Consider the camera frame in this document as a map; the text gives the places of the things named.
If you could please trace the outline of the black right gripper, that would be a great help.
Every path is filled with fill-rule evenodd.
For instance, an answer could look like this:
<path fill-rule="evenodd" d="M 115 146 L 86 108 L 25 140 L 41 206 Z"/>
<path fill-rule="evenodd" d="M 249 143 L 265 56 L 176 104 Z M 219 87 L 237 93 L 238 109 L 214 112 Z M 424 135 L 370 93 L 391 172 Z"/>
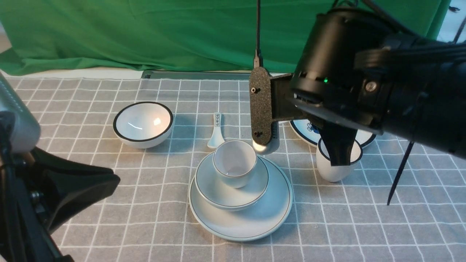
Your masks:
<path fill-rule="evenodd" d="M 339 126 L 329 120 L 324 120 L 322 118 L 305 114 L 300 109 L 298 109 L 294 104 L 290 103 L 285 98 L 287 91 L 289 91 L 289 85 L 293 74 L 283 74 L 280 76 L 271 77 L 271 103 L 273 109 L 273 115 L 278 116 L 288 114 L 287 117 L 284 116 L 283 120 L 303 120 L 308 119 L 313 124 L 317 124 L 318 130 L 321 133 L 321 138 L 328 146 L 330 150 L 330 159 L 332 165 L 342 166 L 350 164 L 350 154 L 352 148 L 352 139 L 356 139 L 356 136 L 353 137 L 353 129 L 350 129 L 346 126 Z M 348 91 L 354 85 L 360 85 L 362 83 L 362 74 L 361 73 L 349 73 L 345 76 L 343 73 L 337 73 L 335 76 L 331 76 L 329 73 L 325 76 L 318 78 L 315 73 L 311 74 L 311 80 L 317 81 L 318 83 L 324 83 L 324 80 L 329 80 L 329 83 L 335 85 L 339 88 L 347 89 Z M 370 135 L 368 142 L 363 142 L 364 145 L 368 145 L 375 139 L 375 136 L 382 135 L 383 131 L 369 130 L 369 129 L 356 129 L 359 131 L 367 131 Z M 271 123 L 271 144 L 275 143 L 276 146 L 279 146 L 279 130 L 278 130 L 278 121 Z"/>

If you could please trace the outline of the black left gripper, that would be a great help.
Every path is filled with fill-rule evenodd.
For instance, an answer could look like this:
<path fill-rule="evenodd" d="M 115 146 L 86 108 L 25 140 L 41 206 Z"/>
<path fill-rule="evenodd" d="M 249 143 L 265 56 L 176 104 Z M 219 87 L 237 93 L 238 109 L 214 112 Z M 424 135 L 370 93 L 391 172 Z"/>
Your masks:
<path fill-rule="evenodd" d="M 11 112 L 1 112 L 1 259 L 73 262 L 52 234 L 73 216 L 111 196 L 112 169 L 62 159 L 38 147 L 15 152 Z"/>

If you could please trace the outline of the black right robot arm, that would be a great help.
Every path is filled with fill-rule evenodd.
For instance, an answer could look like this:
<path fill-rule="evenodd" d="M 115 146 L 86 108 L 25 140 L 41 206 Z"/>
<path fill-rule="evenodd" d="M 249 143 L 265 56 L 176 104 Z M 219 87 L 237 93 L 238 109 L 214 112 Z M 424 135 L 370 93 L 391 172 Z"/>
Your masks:
<path fill-rule="evenodd" d="M 465 158 L 465 44 L 407 32 L 381 10 L 318 14 L 295 72 L 272 93 L 276 120 L 316 121 L 331 164 L 357 130 L 388 132 Z"/>

